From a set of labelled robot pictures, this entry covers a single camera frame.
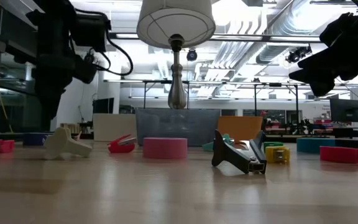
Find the wooden table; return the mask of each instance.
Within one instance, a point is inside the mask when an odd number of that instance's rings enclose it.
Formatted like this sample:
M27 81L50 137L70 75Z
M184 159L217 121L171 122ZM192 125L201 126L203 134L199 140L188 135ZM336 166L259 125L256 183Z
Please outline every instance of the wooden table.
M358 223L358 166L296 154L244 175L211 153L184 161L109 155L44 161L42 149L0 154L0 223Z

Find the security camera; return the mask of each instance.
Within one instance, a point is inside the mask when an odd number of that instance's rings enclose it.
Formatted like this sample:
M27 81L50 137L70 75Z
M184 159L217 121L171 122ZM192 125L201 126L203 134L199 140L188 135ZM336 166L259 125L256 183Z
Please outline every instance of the security camera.
M196 49L190 49L187 53L187 61L194 62L195 60L197 60Z

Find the white lamp shade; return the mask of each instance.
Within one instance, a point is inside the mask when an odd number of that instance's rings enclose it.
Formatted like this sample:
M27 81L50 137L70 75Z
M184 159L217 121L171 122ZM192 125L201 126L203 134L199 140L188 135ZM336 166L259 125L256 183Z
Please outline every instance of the white lamp shade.
M146 44L170 49L169 38L180 34L187 48L209 40L215 28L211 0L143 0L137 35Z

